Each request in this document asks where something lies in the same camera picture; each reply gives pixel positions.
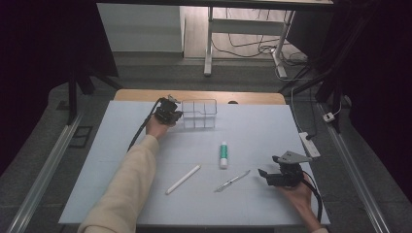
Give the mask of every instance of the black cable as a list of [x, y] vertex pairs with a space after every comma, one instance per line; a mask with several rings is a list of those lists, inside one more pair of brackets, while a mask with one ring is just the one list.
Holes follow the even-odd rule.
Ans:
[[310, 183], [308, 183], [306, 180], [303, 179], [302, 182], [303, 182], [307, 187], [309, 187], [309, 188], [312, 190], [313, 194], [315, 195], [316, 199], [318, 200], [318, 222], [321, 222], [321, 219], [322, 219], [322, 209], [323, 209], [321, 195], [319, 194], [318, 189], [315, 188], [315, 187], [314, 187], [313, 185], [311, 185]]
[[312, 182], [312, 185], [313, 185], [316, 189], [318, 189], [318, 188], [316, 187], [315, 181], [313, 181], [313, 178], [309, 175], [309, 173], [307, 173], [307, 172], [305, 172], [305, 171], [302, 171], [302, 172], [308, 176], [308, 178], [309, 178], [310, 181]]
[[303, 52], [297, 51], [297, 52], [294, 52], [294, 53], [289, 54], [289, 59], [291, 59], [291, 56], [293, 56], [293, 55], [295, 55], [295, 54], [299, 54], [299, 53], [303, 53]]
[[259, 46], [259, 47], [257, 47], [257, 50], [260, 53], [263, 53], [263, 54], [270, 54], [270, 53], [272, 53], [273, 49], [276, 49], [276, 47], [275, 46]]
[[254, 54], [254, 55], [241, 55], [241, 54], [237, 54], [237, 53], [234, 53], [234, 52], [231, 52], [231, 51], [228, 51], [228, 50], [220, 50], [215, 46], [215, 43], [213, 42], [213, 40], [212, 40], [212, 45], [217, 51], [226, 52], [226, 53], [229, 53], [229, 54], [232, 54], [232, 55], [235, 55], [235, 56], [244, 57], [244, 58], [255, 57], [255, 56], [261, 55], [261, 52], [259, 52], [257, 54]]
[[311, 138], [318, 135], [318, 127], [316, 126], [315, 111], [313, 110], [313, 103], [312, 103], [312, 87], [309, 88], [309, 102], [310, 102], [310, 110], [312, 111], [312, 118], [313, 118], [313, 124], [315, 127], [315, 133], [310, 134], [310, 135], [308, 134], [308, 136], [306, 136], [306, 140], [310, 140]]
[[281, 80], [281, 81], [288, 81], [287, 84], [285, 84], [284, 86], [282, 86], [282, 88], [280, 88], [280, 89], [278, 90], [278, 93], [282, 93], [282, 91], [283, 91], [284, 89], [286, 89], [287, 87], [295, 84], [295, 83], [298, 82], [298, 81], [301, 81], [301, 77], [303, 77], [303, 76], [306, 75], [309, 71], [311, 71], [312, 68], [313, 68], [313, 67], [310, 66], [310, 65], [304, 66], [304, 67], [301, 68], [301, 69], [299, 70], [299, 72], [298, 72], [292, 79], [290, 79], [290, 80], [288, 80], [288, 79], [281, 79], [279, 73], [276, 73], [277, 76], [278, 76], [278, 78], [279, 78], [279, 80]]
[[142, 125], [140, 125], [139, 130], [137, 131], [137, 133], [134, 135], [133, 139], [131, 140], [131, 143], [129, 145], [129, 148], [127, 149], [127, 151], [130, 150], [131, 147], [133, 147], [134, 143], [136, 142], [137, 138], [139, 137], [140, 133], [142, 133], [142, 130], [145, 128], [146, 124], [148, 124], [149, 120], [152, 117], [152, 114], [155, 111], [155, 107], [157, 106], [158, 102], [160, 102], [161, 100], [163, 100], [164, 98], [159, 98], [155, 103], [154, 106], [152, 107], [151, 112], [148, 114], [148, 116], [146, 117], [145, 121], [143, 121]]
[[260, 18], [260, 12], [261, 12], [261, 9], [258, 10], [257, 18]]
[[[230, 15], [230, 11], [229, 11], [229, 8], [226, 8], [226, 18], [228, 18], [228, 15]], [[268, 12], [267, 12], [266, 21], [269, 20], [269, 15], [270, 15], [270, 10], [268, 10]], [[260, 52], [260, 54], [264, 53], [265, 50], [270, 50], [270, 49], [273, 49], [273, 48], [276, 49], [275, 46], [273, 46], [273, 47], [271, 47], [271, 46], [261, 46], [262, 43], [279, 41], [279, 39], [273, 39], [273, 40], [263, 41], [264, 35], [262, 35], [259, 42], [253, 42], [253, 43], [242, 44], [242, 45], [234, 45], [233, 42], [231, 41], [230, 33], [227, 33], [227, 36], [228, 36], [228, 38], [229, 38], [230, 44], [231, 44], [233, 47], [236, 47], [236, 48], [238, 48], [238, 47], [246, 47], [246, 46], [251, 46], [251, 45], [256, 45], [256, 44], [258, 44], [258, 46], [257, 46], [257, 51]]]
[[301, 60], [295, 61], [295, 60], [292, 60], [292, 59], [291, 59], [291, 55], [289, 56], [289, 59], [286, 59], [286, 58], [285, 58], [285, 55], [283, 54], [282, 51], [281, 51], [281, 55], [282, 55], [282, 57], [280, 57], [280, 59], [281, 59], [285, 64], [287, 64], [287, 65], [289, 65], [289, 66], [308, 65], [308, 64], [311, 63], [311, 62], [309, 62], [309, 61], [301, 61]]
[[285, 11], [285, 14], [284, 14], [284, 22], [286, 22], [286, 15], [288, 14], [288, 11]]

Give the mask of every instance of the beige sleeve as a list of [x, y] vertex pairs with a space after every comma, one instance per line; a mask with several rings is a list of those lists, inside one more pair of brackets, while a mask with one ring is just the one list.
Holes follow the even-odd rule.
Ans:
[[151, 135], [130, 149], [78, 232], [135, 232], [155, 176], [157, 152], [158, 141]]
[[318, 229], [318, 230], [316, 230], [312, 233], [327, 233], [327, 230], [325, 228], [321, 228], [321, 229]]

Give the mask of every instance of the black wall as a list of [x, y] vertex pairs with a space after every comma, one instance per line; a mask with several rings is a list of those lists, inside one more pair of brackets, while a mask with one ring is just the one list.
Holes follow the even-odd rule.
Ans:
[[412, 7], [381, 1], [343, 69], [353, 125], [412, 200]]
[[95, 3], [0, 2], [0, 174], [48, 106], [50, 90], [74, 72], [87, 77], [86, 67], [117, 75]]

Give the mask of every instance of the table leg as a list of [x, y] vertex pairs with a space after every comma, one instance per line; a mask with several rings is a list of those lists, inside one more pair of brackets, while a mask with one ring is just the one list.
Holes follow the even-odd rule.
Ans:
[[213, 27], [213, 7], [209, 8], [208, 30], [207, 30], [207, 46], [205, 56], [204, 76], [212, 75], [212, 27]]
[[286, 36], [288, 35], [289, 27], [291, 26], [292, 18], [293, 18], [294, 11], [289, 13], [288, 19], [284, 23], [284, 28], [279, 38], [278, 47], [272, 51], [272, 57], [275, 61], [276, 69], [279, 74], [279, 78], [286, 79], [288, 75], [285, 72], [285, 68], [283, 66], [282, 60], [280, 58], [280, 54], [282, 51], [282, 46], [285, 43]]

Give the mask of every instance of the wall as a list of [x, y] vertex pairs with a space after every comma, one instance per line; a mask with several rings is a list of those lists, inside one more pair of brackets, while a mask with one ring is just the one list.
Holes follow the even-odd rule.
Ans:
[[412, 201], [412, 3], [381, 1], [344, 62], [351, 121]]
[[112, 51], [183, 51], [183, 7], [97, 5]]

